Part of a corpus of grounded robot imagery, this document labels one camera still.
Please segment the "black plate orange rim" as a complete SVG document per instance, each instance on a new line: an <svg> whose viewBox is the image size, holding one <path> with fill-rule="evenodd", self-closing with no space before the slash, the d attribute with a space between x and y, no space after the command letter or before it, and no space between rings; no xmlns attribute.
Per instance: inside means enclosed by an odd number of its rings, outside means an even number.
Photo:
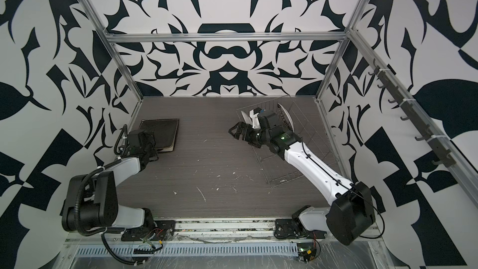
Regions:
<svg viewBox="0 0 478 269"><path fill-rule="evenodd" d="M158 153L169 153L175 147L179 119L142 120L139 129L154 135L155 149Z"/></svg>

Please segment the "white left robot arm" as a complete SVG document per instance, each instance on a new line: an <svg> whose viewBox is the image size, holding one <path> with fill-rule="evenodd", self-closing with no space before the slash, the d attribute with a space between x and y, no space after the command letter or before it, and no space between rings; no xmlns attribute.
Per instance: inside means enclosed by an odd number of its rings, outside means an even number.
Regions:
<svg viewBox="0 0 478 269"><path fill-rule="evenodd" d="M62 228L84 237L100 235L107 252L117 262L139 267L163 246L134 249L134 256L128 260L113 251L106 235L130 235L144 242L149 242L154 235L156 223L151 210L120 205L117 186L158 159L155 135L148 130L129 132L124 126L115 143L114 153L117 158L113 162L70 180L62 209Z"/></svg>

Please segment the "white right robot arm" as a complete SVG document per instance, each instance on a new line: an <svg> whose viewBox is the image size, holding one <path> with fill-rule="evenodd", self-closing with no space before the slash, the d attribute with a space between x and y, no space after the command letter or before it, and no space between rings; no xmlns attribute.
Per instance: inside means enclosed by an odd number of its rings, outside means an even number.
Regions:
<svg viewBox="0 0 478 269"><path fill-rule="evenodd" d="M266 146L307 178L329 204L327 211L310 206L293 215L299 229L330 233L341 244L350 245L375 223L370 188L341 176L316 156L296 134L288 112L277 115L255 108L243 117L228 133L250 146Z"/></svg>

